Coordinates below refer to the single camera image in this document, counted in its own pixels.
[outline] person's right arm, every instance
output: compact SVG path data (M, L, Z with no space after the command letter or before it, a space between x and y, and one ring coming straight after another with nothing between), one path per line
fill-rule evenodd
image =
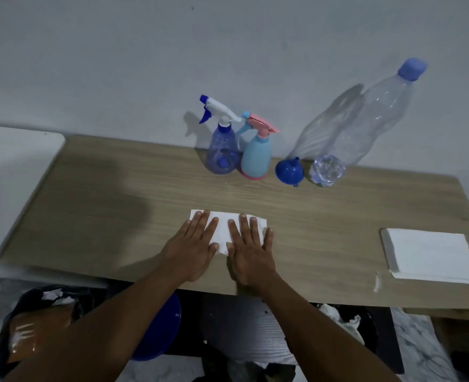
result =
M245 215L241 234L233 220L229 258L238 282L254 288L272 310L305 377L315 381L399 381L371 351L298 295L277 274L272 257L273 231L259 241L255 218Z

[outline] wooden table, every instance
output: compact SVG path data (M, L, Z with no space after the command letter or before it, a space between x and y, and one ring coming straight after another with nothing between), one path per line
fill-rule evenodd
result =
M210 173L194 149L73 136L0 260L134 281L191 209L243 212L275 229L277 270L311 302L469 308L469 285L394 279L380 228L464 233L454 177L353 167L331 188ZM374 292L376 274L382 286ZM236 294L226 257L183 288Z

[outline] floor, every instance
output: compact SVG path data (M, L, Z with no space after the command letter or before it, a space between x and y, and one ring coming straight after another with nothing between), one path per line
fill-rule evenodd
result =
M15 306L18 298L27 290L41 284L0 279L0 329L2 320ZM392 316L406 382L458 381L456 373L434 334L427 316L408 315L392 308ZM162 355L148 362L130 361L118 378L118 382L191 382L203 375L200 358ZM297 369L295 382L306 381Z

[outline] spray nozzle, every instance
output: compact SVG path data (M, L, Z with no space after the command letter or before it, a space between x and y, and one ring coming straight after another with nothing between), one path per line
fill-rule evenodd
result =
M199 123L204 123L212 116L218 119L218 124L222 127L228 127L232 121L242 121L242 118L235 115L230 109L218 100L201 95L199 99L204 104L204 115Z
M244 111L242 116L245 119L245 124L238 130L237 135L243 134L250 129L256 129L257 135L263 139L268 138L270 134L280 133L278 128L256 114Z

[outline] spray bottle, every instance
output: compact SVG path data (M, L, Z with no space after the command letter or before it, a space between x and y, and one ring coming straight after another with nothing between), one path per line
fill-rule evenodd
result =
M231 173L239 163L238 143L231 122L242 121L242 118L213 98L201 95L200 100L204 103L204 116L199 123L204 123L212 116L218 119L217 129L209 145L206 165L216 174Z
M269 135L280 133L280 130L256 114L245 111L243 117L245 125L237 134L253 128L257 130L257 135L252 138L243 153L242 173L249 180L262 180L272 162L272 142Z

